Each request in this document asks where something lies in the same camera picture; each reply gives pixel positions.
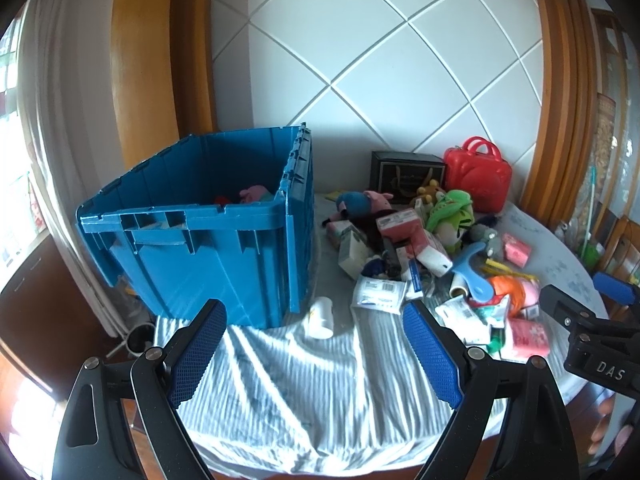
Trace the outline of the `person right hand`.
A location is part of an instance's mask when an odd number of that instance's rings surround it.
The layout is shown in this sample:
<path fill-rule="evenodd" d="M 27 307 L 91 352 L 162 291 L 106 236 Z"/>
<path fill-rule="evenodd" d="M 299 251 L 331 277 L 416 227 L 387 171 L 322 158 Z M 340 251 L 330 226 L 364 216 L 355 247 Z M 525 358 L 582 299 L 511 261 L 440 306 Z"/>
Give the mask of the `person right hand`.
<path fill-rule="evenodd" d="M 607 399 L 602 401 L 598 407 L 598 413 L 601 415 L 600 422 L 598 422 L 596 429 L 593 430 L 591 434 L 591 444 L 588 448 L 589 455 L 596 455 L 602 446 L 602 440 L 605 437 L 606 432 L 608 431 L 608 426 L 611 423 L 611 415 L 614 410 L 615 405 L 615 394 L 609 396 Z M 624 448 L 627 440 L 631 436 L 634 431 L 634 427 L 631 425 L 625 425 L 618 432 L 615 441 L 614 441 L 614 452 L 615 455 L 620 454 L 620 451 Z"/>

